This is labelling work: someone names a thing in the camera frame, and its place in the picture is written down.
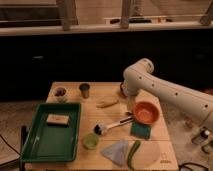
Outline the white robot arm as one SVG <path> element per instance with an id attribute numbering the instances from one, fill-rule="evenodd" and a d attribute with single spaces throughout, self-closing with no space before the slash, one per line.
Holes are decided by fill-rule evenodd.
<path id="1" fill-rule="evenodd" d="M 152 75 L 154 65 L 142 58 L 123 72 L 123 93 L 136 96 L 141 89 L 187 113 L 201 127 L 213 131 L 213 95 L 187 88 Z"/>

